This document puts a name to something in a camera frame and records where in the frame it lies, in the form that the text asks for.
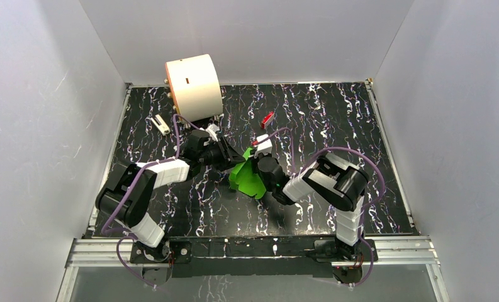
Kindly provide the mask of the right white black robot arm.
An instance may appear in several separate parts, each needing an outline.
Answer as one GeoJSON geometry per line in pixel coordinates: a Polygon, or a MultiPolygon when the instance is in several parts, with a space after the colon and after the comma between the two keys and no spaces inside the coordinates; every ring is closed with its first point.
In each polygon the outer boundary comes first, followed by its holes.
{"type": "Polygon", "coordinates": [[[344,260],[354,260],[361,253],[362,204],[368,176],[360,167],[326,153],[299,175],[288,176],[279,161],[269,154],[251,155],[249,160],[252,171],[279,203],[293,205],[310,194],[328,202],[335,211],[338,255],[344,260]]]}

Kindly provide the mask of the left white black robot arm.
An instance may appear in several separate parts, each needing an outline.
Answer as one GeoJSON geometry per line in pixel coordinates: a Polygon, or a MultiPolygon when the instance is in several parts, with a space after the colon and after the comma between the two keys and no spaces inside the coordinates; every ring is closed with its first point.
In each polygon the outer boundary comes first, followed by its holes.
{"type": "Polygon", "coordinates": [[[152,260],[166,260],[171,246],[163,240],[162,227],[147,212],[153,191],[192,179],[202,166],[223,172],[244,160],[223,136],[211,130],[193,130],[173,157],[149,163],[116,164],[113,175],[95,200],[97,210],[109,216],[102,233],[108,234],[109,225],[116,221],[124,232],[146,245],[146,254],[152,260]]]}

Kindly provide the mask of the green paper box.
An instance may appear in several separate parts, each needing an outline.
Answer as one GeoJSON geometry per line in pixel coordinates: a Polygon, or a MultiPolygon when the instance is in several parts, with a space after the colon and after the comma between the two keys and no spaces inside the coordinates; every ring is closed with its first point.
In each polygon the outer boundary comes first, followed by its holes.
{"type": "Polygon", "coordinates": [[[252,170],[250,160],[252,150],[251,147],[247,148],[243,154],[245,161],[231,170],[228,177],[229,188],[250,198],[261,199],[266,193],[266,188],[258,173],[252,170]]]}

